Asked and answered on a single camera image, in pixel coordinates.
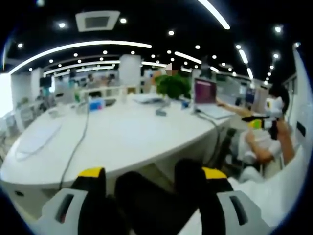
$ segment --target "green plant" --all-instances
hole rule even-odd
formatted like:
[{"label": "green plant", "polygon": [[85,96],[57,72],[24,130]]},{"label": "green plant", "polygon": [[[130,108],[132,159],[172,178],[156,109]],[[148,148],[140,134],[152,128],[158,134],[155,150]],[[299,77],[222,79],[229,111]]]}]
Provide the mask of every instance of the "green plant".
[{"label": "green plant", "polygon": [[190,99],[190,81],[179,74],[174,76],[162,75],[155,78],[156,92],[167,95],[171,99],[178,99],[181,95]]}]

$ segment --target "air vent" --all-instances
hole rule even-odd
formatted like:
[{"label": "air vent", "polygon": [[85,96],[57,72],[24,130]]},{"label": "air vent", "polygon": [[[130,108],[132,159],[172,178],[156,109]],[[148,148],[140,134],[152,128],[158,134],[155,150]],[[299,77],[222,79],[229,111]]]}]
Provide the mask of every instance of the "air vent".
[{"label": "air vent", "polygon": [[76,14],[79,32],[112,30],[120,15],[119,11],[90,11]]}]

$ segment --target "black cable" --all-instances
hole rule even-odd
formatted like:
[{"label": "black cable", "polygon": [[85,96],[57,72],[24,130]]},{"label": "black cable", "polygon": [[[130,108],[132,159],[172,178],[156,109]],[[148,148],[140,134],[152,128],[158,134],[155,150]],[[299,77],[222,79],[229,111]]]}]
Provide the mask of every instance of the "black cable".
[{"label": "black cable", "polygon": [[211,155],[209,161],[206,163],[206,164],[209,164],[209,163],[214,159],[214,157],[215,157],[215,155],[216,155],[216,153],[217,153],[217,149],[218,149],[218,146],[219,146],[219,143],[220,143],[220,135],[221,135],[221,134],[220,134],[220,130],[219,130],[218,125],[217,125],[214,121],[212,121],[211,119],[207,119],[207,118],[204,118],[204,117],[198,115],[198,114],[201,113],[201,114],[207,116],[208,118],[211,118],[208,114],[206,114],[205,112],[201,111],[200,109],[196,109],[196,110],[195,110],[195,113],[196,113],[196,115],[197,115],[198,117],[200,117],[200,118],[202,118],[202,119],[205,119],[205,120],[209,121],[210,123],[212,123],[212,124],[214,125],[215,129],[216,129],[216,132],[217,132],[217,138],[216,138],[216,143],[215,143],[214,151],[213,151],[213,153],[212,153],[212,155]]},{"label": "black cable", "polygon": [[65,175],[66,175],[66,172],[68,171],[68,168],[70,166],[70,163],[76,153],[76,150],[78,149],[78,147],[80,146],[80,144],[83,142],[85,136],[86,136],[86,132],[87,132],[87,128],[88,128],[88,121],[89,121],[89,107],[88,107],[88,102],[86,103],[86,108],[87,108],[87,117],[86,117],[86,123],[85,123],[85,128],[84,128],[84,131],[83,131],[83,134],[82,134],[82,137],[79,139],[77,145],[75,146],[68,162],[67,162],[67,166],[65,168],[65,170],[63,171],[63,174],[62,174],[62,177],[61,177],[61,180],[60,180],[60,184],[59,184],[59,190],[62,189],[62,185],[63,185],[63,181],[64,181],[64,178],[65,178]]}]

